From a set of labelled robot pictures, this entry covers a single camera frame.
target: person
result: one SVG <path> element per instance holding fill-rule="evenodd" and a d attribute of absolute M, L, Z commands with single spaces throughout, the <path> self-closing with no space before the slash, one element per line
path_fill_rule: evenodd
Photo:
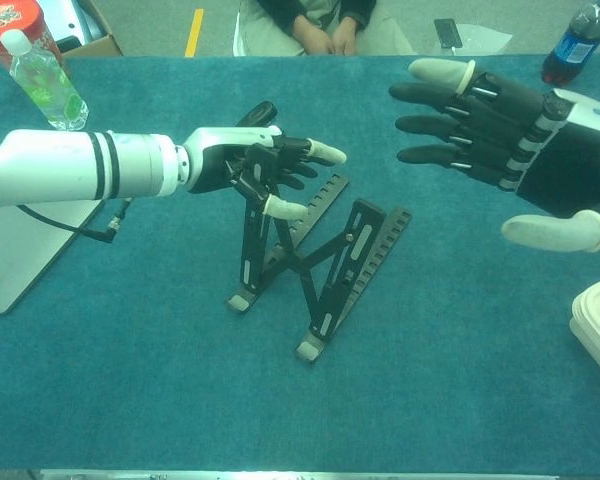
<path fill-rule="evenodd" d="M 241 0 L 246 55 L 413 55 L 376 0 Z"/>

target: beige pants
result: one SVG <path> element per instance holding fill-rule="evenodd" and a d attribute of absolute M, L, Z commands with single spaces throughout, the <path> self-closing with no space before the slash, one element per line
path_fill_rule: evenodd
<path fill-rule="evenodd" d="M 332 35 L 339 24 L 339 0 L 302 0 L 307 18 Z M 287 57 L 304 55 L 302 45 L 283 32 L 256 0 L 240 0 L 240 34 L 247 55 Z M 358 55 L 413 55 L 409 40 L 389 12 L 376 5 L 369 25 L 356 35 Z"/>

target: bottle cap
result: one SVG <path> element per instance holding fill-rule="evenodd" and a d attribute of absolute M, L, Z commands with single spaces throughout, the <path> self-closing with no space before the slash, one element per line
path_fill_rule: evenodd
<path fill-rule="evenodd" d="M 35 0 L 0 0 L 0 35 L 7 30 L 16 28 L 22 30 L 31 39 L 37 39 L 43 35 L 46 28 L 44 12 L 38 2 Z"/>
<path fill-rule="evenodd" d="M 31 42 L 22 30 L 7 30 L 0 35 L 0 42 L 14 57 L 24 55 L 31 50 Z"/>

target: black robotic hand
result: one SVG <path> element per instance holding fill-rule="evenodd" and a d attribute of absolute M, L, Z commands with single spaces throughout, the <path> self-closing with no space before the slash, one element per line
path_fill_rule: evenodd
<path fill-rule="evenodd" d="M 277 127 L 267 127 L 276 114 L 272 103 L 262 102 L 235 128 L 196 130 L 184 143 L 192 163 L 199 165 L 189 191 L 233 186 L 266 215 L 286 220 L 304 216 L 307 207 L 277 196 L 278 184 L 301 190 L 304 183 L 297 176 L 318 175 L 307 163 L 332 166 L 344 163 L 346 155 L 316 140 L 287 137 Z"/>
<path fill-rule="evenodd" d="M 394 98 L 444 115 L 405 116 L 402 131 L 450 145 L 402 150 L 398 159 L 435 163 L 514 192 L 555 217 L 522 215 L 502 233 L 555 251 L 600 249 L 600 102 L 565 90 L 541 94 L 468 63 L 419 59 L 422 83 L 397 83 Z"/>

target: red container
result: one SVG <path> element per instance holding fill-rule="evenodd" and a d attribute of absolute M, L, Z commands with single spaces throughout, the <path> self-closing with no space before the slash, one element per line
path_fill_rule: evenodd
<path fill-rule="evenodd" d="M 7 30 L 22 30 L 34 45 L 52 52 L 60 65 L 64 67 L 64 59 L 53 40 L 44 13 L 35 0 L 0 0 L 0 35 Z M 0 63 L 8 70 L 12 57 L 0 43 Z"/>

